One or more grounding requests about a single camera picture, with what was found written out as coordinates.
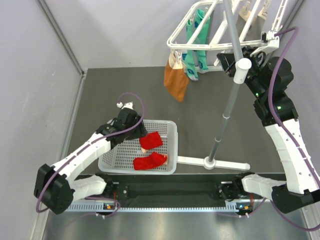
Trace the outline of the red sock back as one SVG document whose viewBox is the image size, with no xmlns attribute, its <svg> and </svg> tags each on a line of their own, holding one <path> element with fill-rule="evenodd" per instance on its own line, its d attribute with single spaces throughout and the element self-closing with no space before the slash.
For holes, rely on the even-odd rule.
<svg viewBox="0 0 320 240">
<path fill-rule="evenodd" d="M 163 145 L 162 138 L 157 131 L 148 133 L 146 136 L 141 137 L 139 139 L 139 143 L 143 154 L 146 154 L 148 150 L 152 150 Z"/>
</svg>

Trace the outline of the red sock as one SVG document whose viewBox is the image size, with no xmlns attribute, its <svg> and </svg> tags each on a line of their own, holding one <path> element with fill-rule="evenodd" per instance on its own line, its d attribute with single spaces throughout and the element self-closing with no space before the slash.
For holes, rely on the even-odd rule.
<svg viewBox="0 0 320 240">
<path fill-rule="evenodd" d="M 139 139 L 139 143 L 143 154 L 146 154 L 148 150 L 152 150 L 163 145 L 162 138 L 157 131 L 148 133 L 146 136 L 141 137 Z"/>
<path fill-rule="evenodd" d="M 150 170 L 162 166 L 167 160 L 168 156 L 166 154 L 152 152 L 149 156 L 135 158 L 133 168 L 136 171 Z"/>
</svg>

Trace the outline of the red sock front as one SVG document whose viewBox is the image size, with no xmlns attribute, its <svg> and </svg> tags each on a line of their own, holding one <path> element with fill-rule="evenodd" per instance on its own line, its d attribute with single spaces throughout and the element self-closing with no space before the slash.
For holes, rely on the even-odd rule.
<svg viewBox="0 0 320 240">
<path fill-rule="evenodd" d="M 135 158 L 133 168 L 136 171 L 150 170 L 162 166 L 167 160 L 168 156 L 166 154 L 152 152 L 149 156 Z"/>
</svg>

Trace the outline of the mint green patterned sock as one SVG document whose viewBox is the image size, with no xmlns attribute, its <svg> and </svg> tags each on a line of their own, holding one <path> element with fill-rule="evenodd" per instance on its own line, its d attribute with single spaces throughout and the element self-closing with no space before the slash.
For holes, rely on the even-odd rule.
<svg viewBox="0 0 320 240">
<path fill-rule="evenodd" d="M 195 22 L 194 26 L 197 29 L 200 23 L 203 21 L 204 16 L 206 15 L 205 11 L 202 9 L 197 9 L 195 14 Z M 210 26 L 211 17 L 209 16 L 204 25 L 202 26 L 201 31 L 199 32 L 196 40 L 194 41 L 196 44 L 205 45 L 207 42 L 207 36 Z M 207 57 L 205 50 L 197 50 L 196 57 L 198 61 L 199 71 L 201 73 L 206 73 L 209 71 L 209 67 L 207 65 Z"/>
</svg>

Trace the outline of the white clip sock hanger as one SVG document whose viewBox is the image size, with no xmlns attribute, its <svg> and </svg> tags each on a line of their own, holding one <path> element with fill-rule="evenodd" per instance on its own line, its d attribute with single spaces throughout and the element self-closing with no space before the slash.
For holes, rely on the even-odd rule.
<svg viewBox="0 0 320 240">
<path fill-rule="evenodd" d="M 241 8 L 239 8 L 240 1 L 239 0 L 231 0 L 231 11 L 232 14 L 230 15 L 230 19 L 232 19 L 236 26 L 235 30 L 233 31 L 233 36 L 240 42 L 240 45 L 242 47 L 252 47 L 253 51 L 257 49 L 258 47 L 262 46 L 261 42 L 261 34 L 264 32 L 263 26 L 266 22 L 266 20 L 262 20 L 261 18 L 258 18 L 257 15 L 261 11 L 264 5 L 268 5 L 268 7 L 271 5 L 270 0 L 264 1 L 263 4 L 259 0 L 255 2 L 254 5 L 251 4 L 251 1 L 247 0 L 245 2 L 245 7 L 249 8 L 251 11 L 250 16 L 247 21 L 244 21 L 241 17 L 239 17 L 239 11 Z M 277 10 L 277 13 L 275 15 L 275 19 L 272 23 L 271 29 L 268 31 L 276 31 L 277 33 L 281 29 L 281 22 L 285 13 L 285 9 L 287 6 L 286 0 L 279 1 L 279 8 Z M 196 12 L 197 9 L 201 9 L 205 12 L 205 16 L 203 18 L 203 21 L 199 24 L 198 28 L 195 27 L 195 18 L 196 18 Z M 173 31 L 171 36 L 168 38 L 166 44 L 170 48 L 170 50 L 175 50 L 182 53 L 182 60 L 185 64 L 185 56 L 187 55 L 187 50 L 192 50 L 193 58 L 194 58 L 194 64 L 195 67 L 199 67 L 198 59 L 196 56 L 196 51 L 198 50 L 204 50 L 206 52 L 208 51 L 217 51 L 221 53 L 230 53 L 233 49 L 233 45 L 231 42 L 228 43 L 221 43 L 221 39 L 224 36 L 227 28 L 228 28 L 228 22 L 229 19 L 224 16 L 222 21 L 220 22 L 218 28 L 216 31 L 214 31 L 214 35 L 211 36 L 212 33 L 212 26 L 213 26 L 213 13 L 214 10 L 223 10 L 223 2 L 221 0 L 201 0 L 196 2 L 192 5 L 192 7 L 189 9 L 187 14 L 184 16 L 182 21 L 179 23 L 178 27 Z M 195 40 L 201 31 L 204 23 L 207 21 L 208 17 L 210 17 L 209 22 L 209 29 L 208 29 L 208 35 L 206 38 L 206 44 L 196 44 Z M 192 21 L 192 30 L 193 34 L 190 37 L 189 41 L 187 41 L 187 32 L 186 32 L 186 24 L 187 21 Z M 208 71 L 210 71 L 211 66 L 218 66 L 219 61 L 216 59 L 215 61 L 207 61 Z"/>
</svg>

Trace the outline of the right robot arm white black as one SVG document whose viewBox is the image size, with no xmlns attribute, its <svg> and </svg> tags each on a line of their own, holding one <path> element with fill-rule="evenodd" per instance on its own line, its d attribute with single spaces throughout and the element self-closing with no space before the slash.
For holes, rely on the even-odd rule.
<svg viewBox="0 0 320 240">
<path fill-rule="evenodd" d="M 250 193 L 273 201 L 277 209 L 290 213 L 319 202 L 320 188 L 308 164 L 309 154 L 301 136 L 299 115 L 285 90 L 294 79 L 286 59 L 276 67 L 278 57 L 266 60 L 256 47 L 244 46 L 242 53 L 252 67 L 244 83 L 253 93 L 254 111 L 271 137 L 285 173 L 285 180 L 274 180 L 254 172 L 244 172 L 234 179 L 233 192 L 239 198 Z"/>
</svg>

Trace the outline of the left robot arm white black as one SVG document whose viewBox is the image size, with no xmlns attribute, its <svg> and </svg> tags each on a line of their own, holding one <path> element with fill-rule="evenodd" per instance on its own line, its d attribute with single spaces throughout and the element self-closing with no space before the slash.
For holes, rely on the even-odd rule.
<svg viewBox="0 0 320 240">
<path fill-rule="evenodd" d="M 101 125 L 78 149 L 53 165 L 44 164 L 37 172 L 34 196 L 36 212 L 41 213 L 41 204 L 56 215 L 63 213 L 74 201 L 100 195 L 109 198 L 114 191 L 99 175 L 77 177 L 96 159 L 126 140 L 135 140 L 147 134 L 143 117 L 126 103 L 117 117 Z"/>
</svg>

